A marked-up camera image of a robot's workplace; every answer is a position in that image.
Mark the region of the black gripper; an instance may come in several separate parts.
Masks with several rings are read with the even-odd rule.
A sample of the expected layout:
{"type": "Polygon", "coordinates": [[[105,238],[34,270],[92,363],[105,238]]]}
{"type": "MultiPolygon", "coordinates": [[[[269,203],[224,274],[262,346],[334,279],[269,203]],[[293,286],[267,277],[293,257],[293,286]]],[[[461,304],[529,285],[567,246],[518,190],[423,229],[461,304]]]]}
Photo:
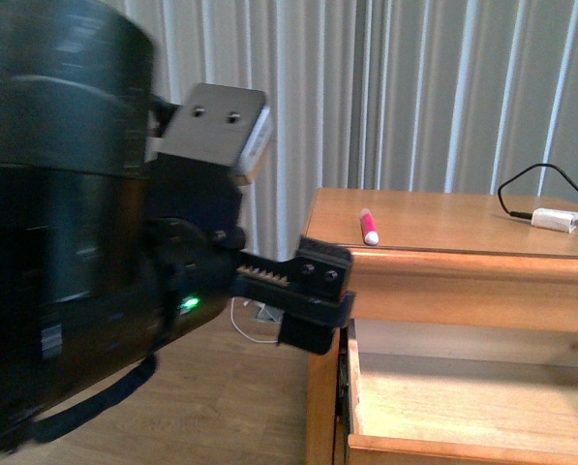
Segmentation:
{"type": "Polygon", "coordinates": [[[256,285],[232,285],[246,239],[237,226],[242,194],[230,168],[160,154],[147,173],[144,242],[158,273],[163,339],[205,325],[239,296],[283,312],[272,344],[320,356],[331,350],[355,302],[347,291],[349,249],[302,235],[285,262],[241,252],[237,273],[256,285]]]}

